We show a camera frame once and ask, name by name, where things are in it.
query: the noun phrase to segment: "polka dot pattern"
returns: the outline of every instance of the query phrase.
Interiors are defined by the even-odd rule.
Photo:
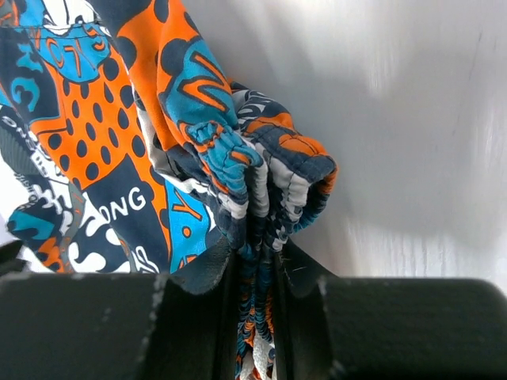
[[[74,134],[74,127],[72,126],[72,122],[70,119],[66,119],[65,120],[65,125],[67,127],[67,133],[69,135],[73,135]]]
[[[93,116],[95,116],[95,120],[98,121],[99,123],[102,123],[102,121],[104,120],[104,118],[102,117],[101,105],[98,103],[95,103],[93,105]]]
[[[111,154],[109,153],[107,146],[103,146],[101,148],[101,158],[106,165],[109,165],[111,163]]]
[[[120,68],[118,67],[118,63],[112,58],[107,58],[104,61],[104,76],[106,79],[110,82],[114,81],[119,73]]]
[[[77,119],[79,117],[79,104],[78,101],[72,102],[72,115]]]
[[[132,87],[124,85],[120,90],[120,99],[125,108],[130,108],[134,103],[134,96],[132,95]]]
[[[86,178],[90,181],[95,180],[98,177],[98,166],[95,162],[92,162],[86,167]]]
[[[118,111],[118,125],[121,129],[127,129],[129,125],[128,116],[122,108]]]
[[[60,167],[62,170],[67,171],[69,169],[69,164],[71,163],[71,160],[69,159],[69,156],[66,154],[62,155],[60,157]]]
[[[108,103],[114,102],[114,97],[112,96],[111,90],[105,83],[104,83],[104,96]]]
[[[79,140],[76,152],[78,154],[78,157],[83,158],[86,156],[86,153],[88,153],[88,148],[86,147],[86,142],[84,142],[84,140]]]
[[[109,141],[111,142],[111,144],[115,148],[117,148],[120,144],[118,143],[118,137],[116,136],[116,133],[112,128],[109,128],[108,135],[109,135]]]
[[[139,136],[135,136],[132,140],[132,150],[134,150],[134,154],[139,158],[146,153],[144,141]]]
[[[49,147],[51,149],[58,149],[59,146],[62,144],[62,136],[60,135],[57,135],[56,133],[51,135],[50,138],[49,138]]]
[[[93,128],[93,125],[91,123],[86,123],[86,134],[92,141],[95,141],[95,139],[97,138],[95,128]]]
[[[81,85],[81,97],[83,99],[87,99],[90,95],[90,87],[88,86],[88,83],[83,83]]]

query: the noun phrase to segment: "patterned cloth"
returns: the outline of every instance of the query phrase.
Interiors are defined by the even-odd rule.
[[[326,204],[322,145],[226,79],[181,0],[0,0],[0,62],[0,152],[28,198],[9,231],[54,272],[175,272],[225,235],[237,376],[271,378],[273,257]]]

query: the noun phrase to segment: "fabric bundle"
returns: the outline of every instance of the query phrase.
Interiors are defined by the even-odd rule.
[[[226,79],[181,0],[0,1],[9,231],[53,272],[175,272],[221,235],[242,262],[237,376],[271,378],[272,266],[337,166]]]

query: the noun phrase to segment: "black dot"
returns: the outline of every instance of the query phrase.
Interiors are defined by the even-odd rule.
[[[72,183],[74,184],[74,186],[75,186],[76,188],[78,188],[78,190],[81,190],[81,182],[79,182],[79,179],[74,178],[74,179],[72,180]]]
[[[102,108],[98,103],[93,105],[93,115],[99,123],[102,123]]]
[[[65,120],[65,124],[67,125],[67,132],[69,132],[69,135],[73,135],[74,127],[72,127],[72,122],[69,119],[67,119]]]
[[[77,101],[72,102],[72,115],[74,115],[75,118],[79,117],[79,104]]]
[[[93,181],[98,177],[98,166],[95,162],[92,162],[86,167],[86,178]]]
[[[127,129],[129,125],[128,116],[123,108],[120,108],[120,111],[118,111],[118,125],[121,129]]]
[[[53,263],[51,265],[48,265],[48,269],[50,271],[53,271],[53,272],[56,272],[60,269],[60,264],[59,263]]]
[[[142,157],[146,152],[143,139],[141,139],[139,136],[135,136],[132,140],[132,149],[134,150],[134,154],[137,157]]]
[[[81,85],[81,97],[83,99],[86,99],[90,95],[90,88],[88,86],[88,83],[83,83]]]
[[[166,22],[169,16],[169,2],[167,0],[155,0],[154,13],[160,22]]]
[[[86,134],[90,137],[90,140],[95,141],[97,135],[95,134],[95,128],[90,123],[86,123]]]
[[[63,170],[67,171],[69,169],[69,165],[71,164],[71,160],[69,160],[69,156],[64,154],[62,157],[60,157],[60,166]]]
[[[132,87],[129,85],[124,85],[120,90],[120,99],[124,104],[125,108],[130,108],[132,103],[134,103],[134,96],[132,95]]]
[[[88,153],[88,148],[86,147],[86,142],[83,140],[79,140],[78,147],[76,149],[76,153],[79,157],[85,157],[86,153]]]
[[[157,182],[158,184],[164,184],[164,179],[162,178],[162,176],[160,174],[155,172],[155,169],[153,168],[153,166],[150,166],[150,175],[151,175],[151,178],[153,178],[154,181]]]
[[[115,148],[119,146],[118,138],[116,137],[116,133],[114,133],[114,130],[112,128],[109,128],[109,140],[111,140],[111,144],[113,144]]]
[[[111,154],[109,154],[109,149],[107,148],[107,146],[103,146],[101,148],[101,157],[102,157],[102,161],[106,165],[109,165],[111,163]]]
[[[69,93],[71,93],[71,85],[69,84],[69,81],[66,79],[63,79],[63,93],[66,97],[69,96]]]
[[[120,68],[118,67],[118,63],[112,58],[107,58],[104,61],[104,75],[107,80],[114,81],[119,73]]]
[[[137,57],[137,50],[135,49],[135,45],[132,41],[130,41],[127,37],[118,37],[116,38],[116,46],[118,50],[121,52],[121,56],[124,59],[125,66],[128,69],[132,67]]]
[[[109,89],[108,85],[106,85],[105,83],[104,83],[104,96],[105,96],[105,99],[109,103],[113,103],[114,102],[114,97],[111,94],[111,90]]]
[[[158,213],[158,217],[160,218],[160,222],[165,228],[169,228],[169,212],[167,212],[166,208],[163,208]]]
[[[48,144],[51,149],[58,149],[62,143],[62,136],[56,133],[49,136]]]
[[[168,42],[160,52],[160,67],[170,76],[178,76],[185,65],[189,43],[181,38]]]

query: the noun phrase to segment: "gathered fabric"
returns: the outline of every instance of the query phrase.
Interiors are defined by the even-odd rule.
[[[273,258],[337,165],[227,79],[181,0],[0,2],[8,230],[53,272],[170,272],[225,236],[241,263],[240,379],[271,378]]]

